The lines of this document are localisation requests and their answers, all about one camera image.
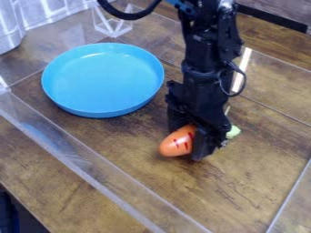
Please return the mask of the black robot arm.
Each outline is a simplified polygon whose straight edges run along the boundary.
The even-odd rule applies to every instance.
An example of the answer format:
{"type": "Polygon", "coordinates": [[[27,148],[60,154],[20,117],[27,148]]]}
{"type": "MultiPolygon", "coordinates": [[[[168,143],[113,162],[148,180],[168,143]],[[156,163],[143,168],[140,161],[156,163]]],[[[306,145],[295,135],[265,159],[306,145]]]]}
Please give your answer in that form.
{"type": "Polygon", "coordinates": [[[231,92],[233,59],[243,40],[236,30],[235,0],[180,0],[175,4],[185,44],[183,81],[167,82],[169,130],[196,127],[191,158],[200,160],[225,146],[232,129],[223,106],[231,92]]]}

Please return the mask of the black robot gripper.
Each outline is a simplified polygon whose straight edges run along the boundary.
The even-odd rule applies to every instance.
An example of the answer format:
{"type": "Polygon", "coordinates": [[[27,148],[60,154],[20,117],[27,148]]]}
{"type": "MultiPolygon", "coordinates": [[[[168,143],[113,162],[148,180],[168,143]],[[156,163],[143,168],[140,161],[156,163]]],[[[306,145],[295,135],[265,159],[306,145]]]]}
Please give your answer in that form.
{"type": "Polygon", "coordinates": [[[195,161],[209,156],[216,148],[227,145],[225,132],[231,128],[223,106],[228,100],[232,76],[219,74],[183,74],[183,82],[168,81],[168,127],[169,132],[187,125],[196,125],[193,117],[215,129],[199,127],[195,131],[191,158],[195,161]]]}

